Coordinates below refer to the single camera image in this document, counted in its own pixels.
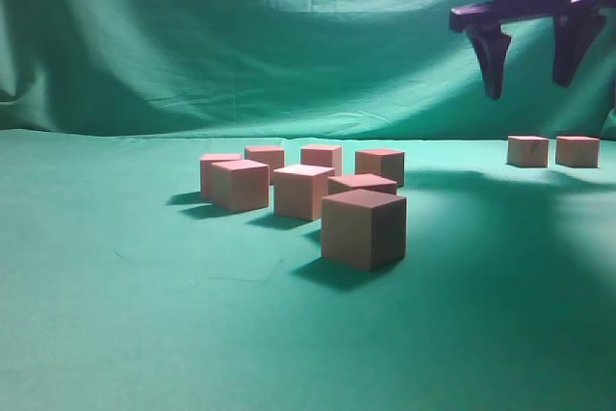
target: green fabric surface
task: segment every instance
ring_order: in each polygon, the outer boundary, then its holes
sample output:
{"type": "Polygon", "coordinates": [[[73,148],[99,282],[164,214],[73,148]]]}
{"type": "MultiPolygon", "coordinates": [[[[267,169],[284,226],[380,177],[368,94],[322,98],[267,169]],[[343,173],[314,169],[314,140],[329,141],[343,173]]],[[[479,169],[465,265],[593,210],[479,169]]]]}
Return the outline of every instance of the green fabric surface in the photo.
{"type": "Polygon", "coordinates": [[[0,0],[0,128],[89,135],[504,139],[603,134],[613,13],[574,85],[549,19],[511,24],[485,97],[449,10],[485,0],[0,0]]]}
{"type": "Polygon", "coordinates": [[[343,141],[407,156],[408,257],[366,274],[199,199],[204,152],[311,141],[0,132],[0,409],[614,409],[615,142],[343,141]]]}

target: light brown cube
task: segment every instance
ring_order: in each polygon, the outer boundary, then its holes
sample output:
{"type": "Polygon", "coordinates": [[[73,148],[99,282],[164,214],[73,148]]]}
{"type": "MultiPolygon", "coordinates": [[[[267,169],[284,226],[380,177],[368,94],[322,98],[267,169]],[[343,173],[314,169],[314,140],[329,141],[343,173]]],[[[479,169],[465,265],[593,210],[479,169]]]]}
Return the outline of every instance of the light brown cube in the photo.
{"type": "Polygon", "coordinates": [[[509,136],[507,163],[516,167],[547,167],[550,141],[535,136],[509,136]]]}
{"type": "Polygon", "coordinates": [[[404,186],[404,151],[375,148],[355,152],[355,173],[371,173],[404,186]]]}
{"type": "Polygon", "coordinates": [[[206,198],[209,196],[208,171],[213,163],[239,161],[241,158],[242,154],[240,153],[207,153],[201,156],[201,195],[206,198]]]}
{"type": "Polygon", "coordinates": [[[285,166],[285,150],[280,146],[247,146],[244,158],[269,166],[269,183],[273,183],[273,172],[285,166]]]}
{"type": "Polygon", "coordinates": [[[334,175],[343,174],[343,148],[338,144],[307,144],[301,148],[305,166],[332,167],[334,175]]]}
{"type": "Polygon", "coordinates": [[[295,165],[274,171],[274,206],[278,216],[313,221],[321,217],[332,167],[295,165]]]}
{"type": "Polygon", "coordinates": [[[591,137],[557,137],[556,163],[567,167],[598,167],[600,143],[591,137]]]}
{"type": "Polygon", "coordinates": [[[359,189],[396,194],[398,191],[398,183],[389,178],[379,177],[371,173],[329,177],[329,194],[350,192],[351,190],[359,189]]]}
{"type": "Polygon", "coordinates": [[[210,199],[229,212],[270,205],[270,167],[247,159],[213,163],[209,170],[210,199]]]}
{"type": "Polygon", "coordinates": [[[406,197],[353,190],[322,200],[321,256],[359,270],[406,257],[406,197]]]}

